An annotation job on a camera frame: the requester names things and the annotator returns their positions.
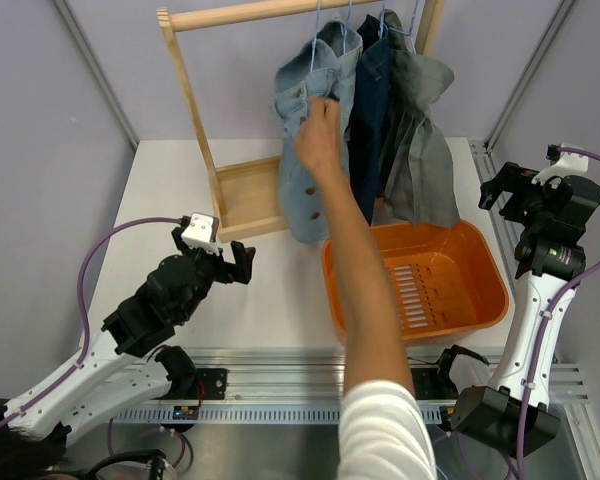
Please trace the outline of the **grey pleated skirt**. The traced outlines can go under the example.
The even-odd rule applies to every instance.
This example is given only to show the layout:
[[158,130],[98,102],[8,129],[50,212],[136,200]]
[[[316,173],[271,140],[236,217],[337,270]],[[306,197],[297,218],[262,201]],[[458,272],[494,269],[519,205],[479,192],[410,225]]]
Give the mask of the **grey pleated skirt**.
[[381,150],[381,187],[387,214],[412,224],[451,227],[459,221],[453,158],[431,105],[454,81],[434,58],[412,53],[397,14],[384,11],[390,42],[389,101]]

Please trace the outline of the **dark blue denim garment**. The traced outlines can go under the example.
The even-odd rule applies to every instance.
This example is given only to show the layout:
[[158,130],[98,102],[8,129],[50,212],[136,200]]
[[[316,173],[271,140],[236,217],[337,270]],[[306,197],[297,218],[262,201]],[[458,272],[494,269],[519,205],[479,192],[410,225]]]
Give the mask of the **dark blue denim garment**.
[[363,51],[356,66],[354,104],[349,119],[349,175],[357,204],[371,223],[380,184],[379,159],[389,101],[391,45],[376,17],[368,15],[358,33],[363,40]]

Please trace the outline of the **light denim jacket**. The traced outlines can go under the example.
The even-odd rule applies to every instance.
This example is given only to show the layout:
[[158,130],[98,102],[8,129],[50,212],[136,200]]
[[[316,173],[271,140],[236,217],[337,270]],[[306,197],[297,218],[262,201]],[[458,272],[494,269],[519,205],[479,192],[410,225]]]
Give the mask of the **light denim jacket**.
[[335,58],[319,41],[319,70],[304,76],[309,43],[284,65],[274,79],[274,110],[281,121],[283,146],[278,175],[278,202],[291,234],[302,243],[314,243],[328,234],[321,197],[311,174],[298,161],[294,140],[309,115],[310,97],[326,97],[333,79]]

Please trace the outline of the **light blue dark-denim hanger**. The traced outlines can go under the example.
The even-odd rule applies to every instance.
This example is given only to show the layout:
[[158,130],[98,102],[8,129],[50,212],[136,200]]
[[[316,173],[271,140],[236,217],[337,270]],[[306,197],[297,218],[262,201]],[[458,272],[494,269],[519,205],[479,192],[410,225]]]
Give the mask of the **light blue dark-denim hanger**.
[[379,29],[378,29],[378,38],[383,39],[386,35],[388,27],[386,26],[385,15],[386,15],[387,5],[386,0],[381,1],[381,11],[378,17],[379,20]]

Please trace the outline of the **light blue grey-skirt hanger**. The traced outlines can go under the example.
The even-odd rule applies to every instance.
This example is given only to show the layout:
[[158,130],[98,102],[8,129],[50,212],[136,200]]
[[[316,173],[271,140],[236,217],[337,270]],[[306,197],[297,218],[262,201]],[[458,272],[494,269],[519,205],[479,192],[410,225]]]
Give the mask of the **light blue grey-skirt hanger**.
[[416,23],[418,20],[421,19],[421,6],[422,6],[421,0],[414,1],[414,6],[413,6],[412,14],[411,14],[411,17],[409,20],[409,25],[406,30],[403,30],[402,28],[397,28],[397,27],[389,27],[388,28],[388,30],[390,32],[396,33],[406,39],[407,48],[411,53],[417,52],[416,35],[417,35],[418,27],[417,27]]

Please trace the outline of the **light blue denim skirt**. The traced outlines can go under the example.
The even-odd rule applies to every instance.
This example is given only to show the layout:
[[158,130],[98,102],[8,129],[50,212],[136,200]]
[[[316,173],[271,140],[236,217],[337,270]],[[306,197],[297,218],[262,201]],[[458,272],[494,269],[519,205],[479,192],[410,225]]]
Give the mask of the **light blue denim skirt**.
[[355,49],[346,55],[340,56],[342,48],[341,20],[327,22],[319,31],[318,40],[330,48],[335,58],[333,79],[327,98],[337,100],[340,105],[340,132],[343,137],[349,124],[349,118],[354,104],[356,68],[363,50],[361,35],[352,27],[355,34]]

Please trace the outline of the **light blue jacket hanger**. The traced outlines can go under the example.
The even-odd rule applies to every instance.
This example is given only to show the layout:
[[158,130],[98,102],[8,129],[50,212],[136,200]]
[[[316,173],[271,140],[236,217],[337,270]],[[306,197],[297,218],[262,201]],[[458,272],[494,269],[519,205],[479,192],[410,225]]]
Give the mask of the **light blue jacket hanger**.
[[308,63],[306,65],[304,76],[309,75],[310,73],[319,70],[321,65],[321,50],[318,42],[319,31],[321,26],[321,16],[323,9],[323,1],[318,0],[316,3],[316,13],[315,13],[315,22],[314,22],[314,32],[313,37],[310,40],[309,44],[309,57]]

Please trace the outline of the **light blue skirt hanger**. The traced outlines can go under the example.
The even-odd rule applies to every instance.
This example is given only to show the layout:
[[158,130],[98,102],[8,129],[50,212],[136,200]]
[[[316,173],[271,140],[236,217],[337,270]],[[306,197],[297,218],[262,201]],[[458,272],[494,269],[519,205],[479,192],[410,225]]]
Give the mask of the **light blue skirt hanger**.
[[341,48],[340,56],[344,56],[349,51],[353,51],[355,49],[355,34],[352,32],[352,30],[350,28],[350,17],[351,17],[352,6],[353,6],[353,1],[349,0],[345,20],[340,24],[341,40],[342,40],[342,48]]

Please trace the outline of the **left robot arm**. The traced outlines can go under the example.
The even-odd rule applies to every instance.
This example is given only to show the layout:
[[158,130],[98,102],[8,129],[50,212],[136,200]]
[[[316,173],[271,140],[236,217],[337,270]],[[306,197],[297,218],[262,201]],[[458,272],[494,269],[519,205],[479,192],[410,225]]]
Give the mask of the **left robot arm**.
[[0,399],[0,430],[22,429],[69,446],[99,423],[145,400],[183,398],[196,368],[179,346],[167,345],[215,283],[248,284],[255,248],[234,241],[234,260],[221,251],[181,244],[101,331],[61,367],[20,396]]

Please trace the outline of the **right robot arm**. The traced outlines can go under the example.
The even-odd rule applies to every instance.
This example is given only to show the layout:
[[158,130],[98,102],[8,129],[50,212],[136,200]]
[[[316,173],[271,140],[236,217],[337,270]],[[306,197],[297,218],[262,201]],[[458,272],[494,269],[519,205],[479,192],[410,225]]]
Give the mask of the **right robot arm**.
[[600,205],[600,186],[586,178],[588,160],[567,158],[535,171],[506,163],[482,184],[479,206],[501,194],[507,221],[522,225],[515,249],[515,312],[496,370],[455,345],[434,371],[436,389],[456,396],[450,428],[522,461],[551,441],[560,420],[549,412],[549,377],[566,310],[587,271],[578,242]]

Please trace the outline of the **person right forearm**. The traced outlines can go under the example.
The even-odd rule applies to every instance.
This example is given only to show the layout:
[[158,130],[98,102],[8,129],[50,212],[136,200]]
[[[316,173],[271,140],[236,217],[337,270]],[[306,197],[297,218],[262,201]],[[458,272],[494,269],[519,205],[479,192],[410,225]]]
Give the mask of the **person right forearm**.
[[345,325],[344,391],[386,380],[414,390],[394,290],[339,165],[314,172],[330,232]]

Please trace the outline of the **person right hand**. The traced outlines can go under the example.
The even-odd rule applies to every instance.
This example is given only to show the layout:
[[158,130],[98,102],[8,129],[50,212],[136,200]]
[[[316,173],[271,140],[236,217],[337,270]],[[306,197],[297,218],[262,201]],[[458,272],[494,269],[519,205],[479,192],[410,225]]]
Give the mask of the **person right hand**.
[[294,149],[319,185],[345,177],[341,143],[340,104],[330,98],[310,97],[309,115],[296,135]]

